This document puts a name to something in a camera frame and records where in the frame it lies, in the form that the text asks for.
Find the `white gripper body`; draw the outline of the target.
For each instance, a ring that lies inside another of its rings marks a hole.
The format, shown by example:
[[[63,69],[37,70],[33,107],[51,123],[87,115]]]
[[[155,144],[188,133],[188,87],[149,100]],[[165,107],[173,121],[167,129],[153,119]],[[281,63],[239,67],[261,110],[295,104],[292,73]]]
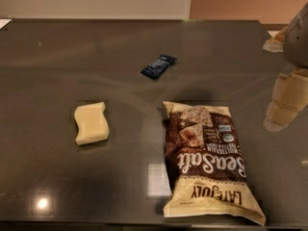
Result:
[[[289,63],[294,66],[308,67],[308,3],[288,25],[283,50]]]

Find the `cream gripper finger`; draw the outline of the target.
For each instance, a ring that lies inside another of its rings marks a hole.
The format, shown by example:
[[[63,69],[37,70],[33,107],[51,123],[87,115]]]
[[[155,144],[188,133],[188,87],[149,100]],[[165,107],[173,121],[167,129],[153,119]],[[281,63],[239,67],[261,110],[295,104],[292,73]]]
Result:
[[[263,49],[271,53],[283,52],[283,44],[287,33],[287,27],[284,27],[280,31],[269,31],[271,38],[268,39]]]
[[[266,111],[264,127],[271,132],[286,128],[308,105],[308,69],[279,74]]]

